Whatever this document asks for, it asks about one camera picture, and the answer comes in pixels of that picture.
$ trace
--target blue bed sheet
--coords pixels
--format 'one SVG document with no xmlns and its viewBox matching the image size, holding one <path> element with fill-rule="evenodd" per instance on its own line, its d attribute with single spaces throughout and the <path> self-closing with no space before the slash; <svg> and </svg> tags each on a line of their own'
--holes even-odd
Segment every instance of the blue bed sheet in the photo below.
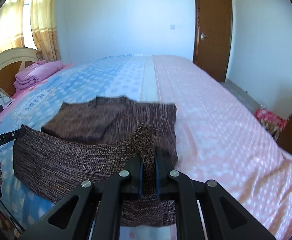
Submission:
<svg viewBox="0 0 292 240">
<path fill-rule="evenodd" d="M 108 57 L 74 65 L 47 79 L 23 99 L 3 119 L 0 134 L 20 128 L 21 124 L 40 130 L 59 110 L 62 102 L 80 103 L 96 96 L 127 95 L 140 100 L 146 56 Z M 2 202 L 15 219 L 27 229 L 53 204 L 34 193 L 14 176 L 13 143 L 0 147 L 2 163 Z"/>
</svg>

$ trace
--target tiled floor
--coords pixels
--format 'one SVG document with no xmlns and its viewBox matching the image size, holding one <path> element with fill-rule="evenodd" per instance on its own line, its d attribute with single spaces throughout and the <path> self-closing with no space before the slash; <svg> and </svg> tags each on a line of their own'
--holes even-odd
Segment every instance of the tiled floor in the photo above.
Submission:
<svg viewBox="0 0 292 240">
<path fill-rule="evenodd" d="M 260 108 L 260 105 L 251 98 L 244 90 L 242 90 L 240 87 L 235 85 L 232 81 L 229 79 L 226 79 L 225 82 L 221 82 L 221 85 L 224 86 L 230 93 L 232 93 L 244 106 L 247 107 L 247 109 L 254 113 L 257 109 Z"/>
</svg>

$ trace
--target window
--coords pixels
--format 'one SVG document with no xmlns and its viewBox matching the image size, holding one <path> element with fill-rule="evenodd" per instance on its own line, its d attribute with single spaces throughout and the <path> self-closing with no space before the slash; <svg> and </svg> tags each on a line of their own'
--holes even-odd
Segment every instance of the window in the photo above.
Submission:
<svg viewBox="0 0 292 240">
<path fill-rule="evenodd" d="M 30 27 L 30 2 L 31 0 L 24 1 L 23 8 L 23 35 L 25 47 L 37 49 L 33 40 Z"/>
</svg>

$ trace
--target door handle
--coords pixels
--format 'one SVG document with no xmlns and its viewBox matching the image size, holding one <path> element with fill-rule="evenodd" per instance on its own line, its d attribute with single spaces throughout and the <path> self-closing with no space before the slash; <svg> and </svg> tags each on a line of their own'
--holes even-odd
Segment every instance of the door handle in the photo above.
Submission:
<svg viewBox="0 0 292 240">
<path fill-rule="evenodd" d="M 203 41 L 205 38 L 207 38 L 208 36 L 207 35 L 205 35 L 205 33 L 203 33 L 202 32 L 202 34 L 201 34 L 201 40 Z"/>
</svg>

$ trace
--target headboard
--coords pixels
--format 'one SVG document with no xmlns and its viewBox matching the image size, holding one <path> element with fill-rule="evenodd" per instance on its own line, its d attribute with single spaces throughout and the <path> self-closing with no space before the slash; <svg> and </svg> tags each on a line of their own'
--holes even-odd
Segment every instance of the headboard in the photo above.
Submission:
<svg viewBox="0 0 292 240">
<path fill-rule="evenodd" d="M 20 47 L 0 53 L 0 88 L 9 96 L 16 93 L 15 75 L 27 66 L 38 61 L 36 49 Z"/>
</svg>

